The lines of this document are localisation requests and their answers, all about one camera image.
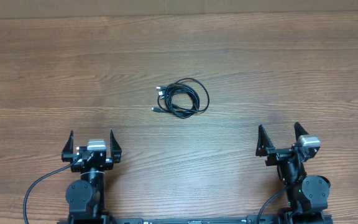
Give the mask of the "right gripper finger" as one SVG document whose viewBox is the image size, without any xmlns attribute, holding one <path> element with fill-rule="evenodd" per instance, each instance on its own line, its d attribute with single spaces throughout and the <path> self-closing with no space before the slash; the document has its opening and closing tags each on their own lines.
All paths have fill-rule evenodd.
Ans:
<svg viewBox="0 0 358 224">
<path fill-rule="evenodd" d="M 309 133 L 303 128 L 303 126 L 299 122 L 296 122 L 294 124 L 294 130 L 295 130 L 296 141 L 299 141 L 301 136 L 309 135 Z"/>
<path fill-rule="evenodd" d="M 258 141 L 255 155 L 259 157 L 268 156 L 274 149 L 275 147 L 269 138 L 264 126 L 260 124 L 258 128 Z"/>
</svg>

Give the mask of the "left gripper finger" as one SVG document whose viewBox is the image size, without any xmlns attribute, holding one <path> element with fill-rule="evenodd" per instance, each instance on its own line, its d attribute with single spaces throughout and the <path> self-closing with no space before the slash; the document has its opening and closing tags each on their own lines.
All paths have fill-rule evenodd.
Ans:
<svg viewBox="0 0 358 224">
<path fill-rule="evenodd" d="M 120 163 L 121 156 L 122 156 L 122 149 L 119 143 L 116 141 L 112 129 L 110 130 L 110 151 L 111 151 L 111 158 L 113 163 L 115 164 Z"/>
<path fill-rule="evenodd" d="M 71 162 L 71 160 L 73 159 L 73 157 L 74 157 L 73 142 L 74 142 L 74 136 L 73 136 L 73 130 L 71 130 L 68 141 L 62 150 L 62 161 L 63 162 Z"/>
</svg>

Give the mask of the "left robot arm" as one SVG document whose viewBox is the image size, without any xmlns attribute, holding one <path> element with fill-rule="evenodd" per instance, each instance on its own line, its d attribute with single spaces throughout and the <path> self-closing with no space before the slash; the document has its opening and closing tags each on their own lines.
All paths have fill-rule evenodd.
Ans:
<svg viewBox="0 0 358 224">
<path fill-rule="evenodd" d="M 113 132 L 110 147 L 103 139 L 91 139 L 86 146 L 74 147 L 73 133 L 62 150 L 62 161 L 70 163 L 80 178 L 72 182 L 65 194 L 69 204 L 68 223 L 116 223 L 106 211 L 105 174 L 121 161 L 122 149 Z"/>
</svg>

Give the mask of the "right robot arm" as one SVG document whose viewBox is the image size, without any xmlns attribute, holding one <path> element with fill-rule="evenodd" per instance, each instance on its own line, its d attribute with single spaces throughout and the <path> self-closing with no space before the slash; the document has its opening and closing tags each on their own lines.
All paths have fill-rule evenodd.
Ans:
<svg viewBox="0 0 358 224">
<path fill-rule="evenodd" d="M 321 175 L 308 175 L 304 163 L 315 157 L 321 141 L 310 135 L 300 123 L 294 124 L 296 141 L 290 146 L 277 149 L 263 125 L 259 125 L 255 155 L 265 157 L 266 166 L 275 166 L 283 189 L 271 196 L 260 208 L 256 223 L 332 223 L 328 208 L 330 181 Z M 270 202 L 286 194 L 288 207 L 281 208 L 276 215 L 264 215 Z"/>
</svg>

